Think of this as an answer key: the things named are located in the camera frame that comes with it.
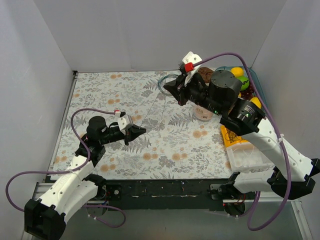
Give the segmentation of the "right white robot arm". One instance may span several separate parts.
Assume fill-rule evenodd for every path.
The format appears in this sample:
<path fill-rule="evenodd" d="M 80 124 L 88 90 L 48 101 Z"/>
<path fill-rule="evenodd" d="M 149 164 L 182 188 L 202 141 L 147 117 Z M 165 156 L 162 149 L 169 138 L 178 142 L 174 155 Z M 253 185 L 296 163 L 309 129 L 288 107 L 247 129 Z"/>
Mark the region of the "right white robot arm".
<path fill-rule="evenodd" d="M 242 87 L 239 79 L 228 70 L 215 71 L 209 84 L 199 73 L 189 83 L 185 83 L 187 77 L 181 74 L 163 87 L 181 106 L 191 101 L 220 115 L 221 125 L 249 141 L 274 164 L 271 170 L 234 172 L 227 183 L 214 190 L 215 194 L 237 199 L 249 192 L 274 192 L 295 200 L 312 193 L 316 184 L 312 177 L 320 172 L 320 160 L 304 156 L 277 136 L 266 114 L 253 102 L 239 97 Z"/>

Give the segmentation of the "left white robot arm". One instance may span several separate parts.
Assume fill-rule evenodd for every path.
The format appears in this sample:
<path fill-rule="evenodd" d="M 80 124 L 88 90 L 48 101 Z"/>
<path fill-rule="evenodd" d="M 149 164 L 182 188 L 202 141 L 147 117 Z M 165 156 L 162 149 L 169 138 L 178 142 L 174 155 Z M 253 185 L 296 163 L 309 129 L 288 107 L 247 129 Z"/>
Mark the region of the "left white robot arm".
<path fill-rule="evenodd" d="M 126 114 L 110 125 L 101 116 L 92 117 L 66 173 L 38 199 L 25 204 L 24 230 L 42 240 L 60 239 L 69 219 L 87 201 L 106 196 L 103 177 L 91 173 L 105 154 L 105 145 L 117 141 L 128 145 L 145 133 Z"/>

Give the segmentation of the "brown topped white jar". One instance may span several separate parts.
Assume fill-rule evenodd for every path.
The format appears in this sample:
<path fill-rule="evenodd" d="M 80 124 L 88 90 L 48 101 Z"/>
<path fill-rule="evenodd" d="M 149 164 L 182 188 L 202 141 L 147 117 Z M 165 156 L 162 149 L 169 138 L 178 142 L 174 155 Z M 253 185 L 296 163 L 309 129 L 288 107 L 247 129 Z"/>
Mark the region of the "brown topped white jar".
<path fill-rule="evenodd" d="M 206 84 L 209 84 L 211 81 L 211 76 L 214 71 L 208 67 L 200 67 L 198 73 L 201 75 L 202 79 Z"/>

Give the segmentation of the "white toilet paper roll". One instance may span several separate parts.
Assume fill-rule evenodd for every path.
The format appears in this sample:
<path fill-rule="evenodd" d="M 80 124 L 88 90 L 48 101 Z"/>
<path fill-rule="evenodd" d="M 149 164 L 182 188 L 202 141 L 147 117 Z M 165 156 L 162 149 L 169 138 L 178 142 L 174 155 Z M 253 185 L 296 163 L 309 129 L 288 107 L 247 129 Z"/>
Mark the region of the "white toilet paper roll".
<path fill-rule="evenodd" d="M 193 115 L 201 121 L 207 122 L 212 119 L 213 113 L 199 105 L 193 107 Z"/>

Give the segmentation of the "floral table mat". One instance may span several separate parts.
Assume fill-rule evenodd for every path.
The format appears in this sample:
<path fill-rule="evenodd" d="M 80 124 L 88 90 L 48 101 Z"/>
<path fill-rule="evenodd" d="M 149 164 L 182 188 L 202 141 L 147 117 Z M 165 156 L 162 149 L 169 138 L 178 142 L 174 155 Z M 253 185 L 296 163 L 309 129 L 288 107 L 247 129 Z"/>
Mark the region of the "floral table mat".
<path fill-rule="evenodd" d="M 201 121 L 191 102 L 180 106 L 161 92 L 175 75 L 175 71 L 80 73 L 53 170 L 63 171 L 71 164 L 92 117 L 102 116 L 111 124 L 117 120 L 111 112 L 120 110 L 146 133 L 129 145 L 121 140 L 107 144 L 95 174 L 108 180 L 228 178 L 232 169 L 220 117 Z"/>

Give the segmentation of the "yellow orange fruit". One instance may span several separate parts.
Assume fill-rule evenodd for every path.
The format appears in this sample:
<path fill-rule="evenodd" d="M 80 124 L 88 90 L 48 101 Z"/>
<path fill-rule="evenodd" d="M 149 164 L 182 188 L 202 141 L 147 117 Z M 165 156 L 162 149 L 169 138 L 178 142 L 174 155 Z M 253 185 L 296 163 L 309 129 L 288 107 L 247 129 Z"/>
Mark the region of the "yellow orange fruit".
<path fill-rule="evenodd" d="M 236 77 L 241 77 L 244 75 L 244 70 L 241 67 L 233 67 L 230 72 Z"/>

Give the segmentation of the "dark purple grapes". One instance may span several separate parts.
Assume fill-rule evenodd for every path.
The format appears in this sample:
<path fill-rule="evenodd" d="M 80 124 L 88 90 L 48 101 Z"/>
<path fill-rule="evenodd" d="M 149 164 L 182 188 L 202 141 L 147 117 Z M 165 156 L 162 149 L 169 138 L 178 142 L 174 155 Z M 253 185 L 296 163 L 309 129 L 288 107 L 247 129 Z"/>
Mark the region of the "dark purple grapes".
<path fill-rule="evenodd" d="M 241 97 L 245 100 L 251 100 L 256 96 L 255 91 L 251 85 L 249 85 L 245 90 L 240 91 Z"/>

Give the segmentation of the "yellow plastic bin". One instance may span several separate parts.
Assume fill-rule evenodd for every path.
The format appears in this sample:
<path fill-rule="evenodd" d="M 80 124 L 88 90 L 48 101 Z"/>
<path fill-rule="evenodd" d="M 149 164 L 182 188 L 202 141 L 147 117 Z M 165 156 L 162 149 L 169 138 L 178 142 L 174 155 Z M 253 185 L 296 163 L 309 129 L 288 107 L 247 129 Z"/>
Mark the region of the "yellow plastic bin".
<path fill-rule="evenodd" d="M 236 144 L 248 143 L 247 140 L 236 135 L 233 131 L 227 129 L 224 125 L 220 126 L 223 143 L 226 148 L 231 147 Z"/>

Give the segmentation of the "yellow mango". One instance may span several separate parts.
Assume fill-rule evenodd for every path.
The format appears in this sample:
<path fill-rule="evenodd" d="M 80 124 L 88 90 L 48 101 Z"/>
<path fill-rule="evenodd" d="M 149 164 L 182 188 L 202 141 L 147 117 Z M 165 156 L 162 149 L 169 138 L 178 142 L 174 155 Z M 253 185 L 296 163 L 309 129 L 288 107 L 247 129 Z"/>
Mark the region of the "yellow mango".
<path fill-rule="evenodd" d="M 262 103 L 260 102 L 258 97 L 253 97 L 250 99 L 250 102 L 255 104 L 259 109 L 262 108 Z"/>

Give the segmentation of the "teal fruit basket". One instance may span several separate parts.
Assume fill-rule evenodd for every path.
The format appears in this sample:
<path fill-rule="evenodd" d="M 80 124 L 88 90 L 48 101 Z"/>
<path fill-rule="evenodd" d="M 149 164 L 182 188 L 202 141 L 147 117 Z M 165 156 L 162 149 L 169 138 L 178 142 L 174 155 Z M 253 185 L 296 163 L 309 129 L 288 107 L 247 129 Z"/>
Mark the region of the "teal fruit basket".
<path fill-rule="evenodd" d="M 243 66 L 220 66 L 220 67 L 216 68 L 216 71 L 218 71 L 218 70 L 231 71 L 231 68 L 234 68 L 234 67 L 241 67 L 243 69 L 243 71 L 244 71 L 244 76 L 246 76 L 248 78 L 248 75 L 247 75 L 247 73 L 245 71 L 245 68 Z M 249 72 L 251 74 L 252 80 L 253 80 L 253 82 L 255 84 L 255 87 L 256 87 L 261 99 L 263 100 L 264 104 L 268 107 L 267 100 L 265 98 L 265 94 L 264 94 L 263 88 L 262 88 L 262 86 L 260 84 L 260 81 L 259 81 L 259 78 L 258 78 L 256 72 L 250 67 L 248 68 L 248 70 L 249 70 Z"/>

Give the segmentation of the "white plastic bin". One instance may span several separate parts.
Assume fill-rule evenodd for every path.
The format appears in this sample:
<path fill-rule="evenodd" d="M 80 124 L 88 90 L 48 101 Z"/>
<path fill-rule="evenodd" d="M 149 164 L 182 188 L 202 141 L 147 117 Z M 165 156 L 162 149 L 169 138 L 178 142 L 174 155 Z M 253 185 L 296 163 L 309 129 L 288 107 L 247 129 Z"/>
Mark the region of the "white plastic bin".
<path fill-rule="evenodd" d="M 228 146 L 226 153 L 233 172 L 263 172 L 274 167 L 274 164 L 249 142 Z"/>

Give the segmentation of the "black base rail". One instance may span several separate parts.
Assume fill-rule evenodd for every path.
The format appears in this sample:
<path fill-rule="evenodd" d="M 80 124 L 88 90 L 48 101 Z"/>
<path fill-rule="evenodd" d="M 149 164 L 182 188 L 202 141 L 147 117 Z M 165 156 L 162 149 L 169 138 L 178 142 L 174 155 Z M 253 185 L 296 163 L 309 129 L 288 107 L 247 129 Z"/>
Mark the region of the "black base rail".
<path fill-rule="evenodd" d="M 89 202 L 94 202 L 113 210 L 207 209 L 223 211 L 223 203 L 227 202 L 235 203 L 239 207 L 239 210 L 233 212 L 234 215 L 241 215 L 244 212 L 246 200 L 256 199 L 261 192 L 274 193 L 254 191 L 244 193 L 239 197 L 221 197 L 214 193 L 220 186 L 226 184 L 229 178 L 135 180 L 103 178 L 102 189 L 99 190 L 97 196 L 87 201 L 82 207 L 87 206 Z"/>

